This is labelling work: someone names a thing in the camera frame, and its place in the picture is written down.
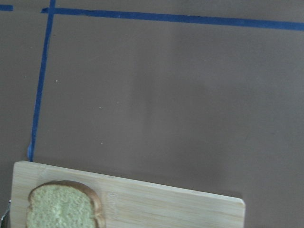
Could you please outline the bread slice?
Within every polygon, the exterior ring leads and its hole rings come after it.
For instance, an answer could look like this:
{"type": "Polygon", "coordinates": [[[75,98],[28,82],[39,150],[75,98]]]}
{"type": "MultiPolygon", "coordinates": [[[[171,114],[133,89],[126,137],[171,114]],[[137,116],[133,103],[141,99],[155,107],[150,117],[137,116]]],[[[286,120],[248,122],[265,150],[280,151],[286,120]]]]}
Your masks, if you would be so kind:
{"type": "Polygon", "coordinates": [[[105,228],[102,203],[90,187],[50,181],[28,195],[27,228],[105,228]]]}

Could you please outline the wooden cutting board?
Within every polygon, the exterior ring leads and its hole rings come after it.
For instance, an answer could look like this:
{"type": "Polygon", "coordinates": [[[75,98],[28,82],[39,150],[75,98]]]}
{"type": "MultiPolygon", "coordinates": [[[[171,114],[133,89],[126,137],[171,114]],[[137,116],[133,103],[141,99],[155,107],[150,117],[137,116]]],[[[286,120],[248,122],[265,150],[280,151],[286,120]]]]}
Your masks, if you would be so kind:
{"type": "Polygon", "coordinates": [[[14,164],[10,224],[26,224],[28,195],[55,180],[80,182],[92,188],[103,205],[109,228],[242,228],[246,205],[242,199],[136,181],[46,164],[14,164]]]}

